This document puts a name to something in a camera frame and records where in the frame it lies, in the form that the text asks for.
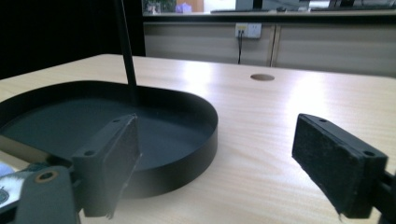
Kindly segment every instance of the black oval tray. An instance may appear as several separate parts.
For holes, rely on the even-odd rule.
[[[137,86],[137,94],[139,105],[132,106],[126,84],[77,81],[14,96],[0,103],[0,148],[27,161],[48,156],[68,161],[111,120],[136,114],[143,156],[124,195],[180,188],[216,154],[217,112],[185,92]]]

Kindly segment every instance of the wooden table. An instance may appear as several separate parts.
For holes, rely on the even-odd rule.
[[[138,85],[188,91],[219,113],[218,153],[187,186],[122,200],[114,219],[83,223],[341,223],[291,157],[299,113],[323,117],[389,156],[396,171],[396,79],[134,57]],[[258,81],[252,74],[274,80]],[[73,80],[126,82],[119,55],[100,55],[0,80],[0,101]],[[1,153],[17,169],[25,163]],[[376,223],[347,219],[342,223]]]

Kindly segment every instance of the round hole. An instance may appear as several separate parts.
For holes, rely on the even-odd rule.
[[[364,155],[366,156],[374,156],[375,154],[371,151],[363,151]]]
[[[39,184],[46,183],[46,182],[53,180],[57,175],[58,175],[58,172],[56,172],[56,171],[47,171],[47,172],[41,173],[40,175],[37,175],[35,177],[35,182],[39,183]]]
[[[92,156],[93,154],[95,154],[95,152],[90,150],[90,151],[86,151],[84,153],[84,156]]]
[[[272,81],[275,79],[275,77],[266,74],[253,74],[250,78],[257,81]]]

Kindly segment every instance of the white wall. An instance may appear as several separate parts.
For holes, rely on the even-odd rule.
[[[204,11],[209,12],[214,9],[234,9],[235,0],[204,0]]]

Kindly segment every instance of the black metal pole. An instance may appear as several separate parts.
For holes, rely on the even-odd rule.
[[[134,74],[134,61],[132,59],[131,44],[129,42],[128,27],[125,19],[125,11],[122,0],[114,0],[116,9],[117,25],[119,27],[120,45],[125,64],[128,87],[130,89],[131,101],[133,105],[138,105],[136,78]]]

